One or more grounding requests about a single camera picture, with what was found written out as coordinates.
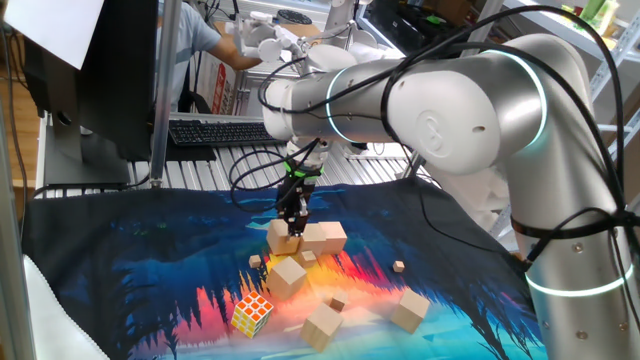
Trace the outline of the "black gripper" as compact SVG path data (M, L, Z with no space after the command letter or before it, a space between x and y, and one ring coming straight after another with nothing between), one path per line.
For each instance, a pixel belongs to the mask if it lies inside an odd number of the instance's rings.
M304 232L309 218L309 201L319 175L286 174L278 186L276 211L279 219L286 213L286 222L291 236Z

